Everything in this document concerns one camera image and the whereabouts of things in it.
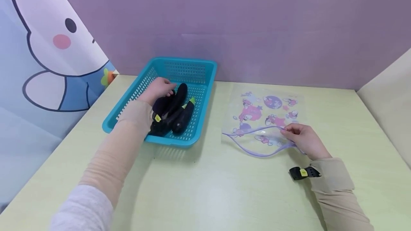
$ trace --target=wristband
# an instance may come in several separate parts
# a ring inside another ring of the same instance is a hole
[[[321,177],[321,174],[311,166],[305,169],[301,169],[300,167],[294,167],[291,168],[289,172],[293,180]]]

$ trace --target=hand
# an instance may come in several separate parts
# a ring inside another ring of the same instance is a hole
[[[176,86],[176,83],[170,83],[170,80],[158,77],[150,83],[148,88],[138,97],[138,100],[152,106],[160,97],[171,96]]]
[[[281,130],[281,134],[295,142],[298,149],[306,153],[311,160],[332,158],[313,128],[303,124],[292,123]]]

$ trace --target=blue plastic basket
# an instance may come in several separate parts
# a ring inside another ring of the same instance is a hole
[[[182,148],[191,147],[201,135],[216,71],[217,64],[214,61],[163,57],[150,60],[108,114],[103,122],[103,130],[110,133],[128,102],[138,98],[155,78],[165,77],[178,85],[187,84],[186,103],[191,97],[195,97],[194,113],[190,124],[181,136],[174,136],[171,132],[165,137],[148,135],[145,141]]]

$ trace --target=purple wall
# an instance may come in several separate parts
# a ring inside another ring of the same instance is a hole
[[[68,0],[121,74],[214,59],[217,80],[359,89],[411,47],[409,0]]]

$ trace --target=yellow tag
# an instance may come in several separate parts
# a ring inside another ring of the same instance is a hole
[[[157,122],[160,122],[160,120],[161,120],[161,118],[160,118],[160,116],[159,116],[158,114],[154,117],[154,119],[155,119]]]
[[[300,169],[300,173],[302,177],[308,177],[308,173],[305,169]]]

